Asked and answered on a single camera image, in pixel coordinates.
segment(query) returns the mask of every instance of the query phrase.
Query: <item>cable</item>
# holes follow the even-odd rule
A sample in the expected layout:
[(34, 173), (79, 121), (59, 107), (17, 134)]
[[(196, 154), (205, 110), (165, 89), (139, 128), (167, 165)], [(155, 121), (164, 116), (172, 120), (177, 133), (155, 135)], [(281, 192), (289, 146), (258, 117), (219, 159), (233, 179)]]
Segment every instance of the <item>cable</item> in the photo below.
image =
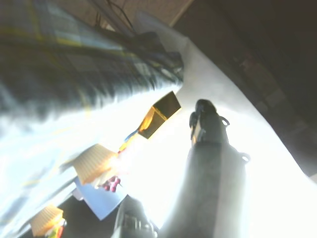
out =
[(111, 2), (110, 0), (107, 0), (108, 4), (110, 5), (110, 7), (112, 8), (112, 6), (115, 6), (116, 8), (118, 8), (120, 10), (120, 12), (123, 14), (124, 18), (127, 20), (127, 22), (129, 23), (131, 29), (135, 32), (133, 25), (131, 23), (131, 21), (129, 20), (129, 17), (127, 16), (127, 14), (125, 14), (124, 10), (117, 5), (116, 3)]

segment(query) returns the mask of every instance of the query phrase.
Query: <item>black wire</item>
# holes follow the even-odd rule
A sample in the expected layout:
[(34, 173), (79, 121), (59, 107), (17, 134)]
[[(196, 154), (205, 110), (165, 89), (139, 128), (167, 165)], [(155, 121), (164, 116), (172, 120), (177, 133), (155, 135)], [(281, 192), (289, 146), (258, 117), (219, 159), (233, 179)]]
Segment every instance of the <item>black wire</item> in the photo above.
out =
[(116, 8), (118, 8), (121, 11), (121, 13), (123, 14), (124, 18), (129, 23), (131, 29), (135, 32), (135, 30), (133, 28), (133, 25), (132, 25), (131, 21), (129, 20), (129, 17), (125, 14), (124, 10), (119, 5), (117, 5), (116, 3), (111, 2), (110, 0), (107, 0), (107, 2), (108, 2), (108, 4), (110, 5), (111, 8), (112, 8), (112, 6), (115, 6)]

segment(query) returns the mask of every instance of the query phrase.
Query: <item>dark background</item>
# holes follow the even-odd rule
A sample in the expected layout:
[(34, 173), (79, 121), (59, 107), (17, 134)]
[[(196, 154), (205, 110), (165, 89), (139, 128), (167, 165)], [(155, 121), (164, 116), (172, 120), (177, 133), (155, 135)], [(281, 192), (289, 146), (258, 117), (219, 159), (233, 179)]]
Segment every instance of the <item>dark background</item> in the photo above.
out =
[[(196, 0), (174, 26), (243, 91), (308, 176), (317, 173), (315, 4), (309, 0)], [(248, 59), (256, 62), (257, 67), (250, 68), (253, 73), (243, 66)], [(265, 78), (263, 74), (271, 75), (271, 83), (265, 82), (271, 91), (285, 95), (278, 105), (267, 106), (270, 95), (257, 82)], [(263, 104), (267, 108), (260, 110)], [(83, 201), (70, 198), (61, 209), (68, 221), (63, 237), (111, 236), (116, 210), (100, 222)]]

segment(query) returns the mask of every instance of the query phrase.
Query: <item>plaid cloth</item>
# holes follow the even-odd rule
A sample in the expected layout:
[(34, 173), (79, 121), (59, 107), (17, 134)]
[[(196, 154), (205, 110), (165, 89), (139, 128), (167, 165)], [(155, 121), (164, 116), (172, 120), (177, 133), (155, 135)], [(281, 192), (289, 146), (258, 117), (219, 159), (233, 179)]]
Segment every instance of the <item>plaid cloth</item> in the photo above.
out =
[(21, 234), (74, 179), (61, 164), (98, 143), (110, 127), (122, 127), (125, 136), (135, 129), (124, 122), (144, 115), (119, 118), (127, 109), (123, 102), (141, 97), (137, 102), (144, 105), (135, 110), (146, 112), (181, 87), (182, 72), (180, 55), (167, 53), (153, 33), (125, 38), (46, 0), (2, 0), (0, 237)]

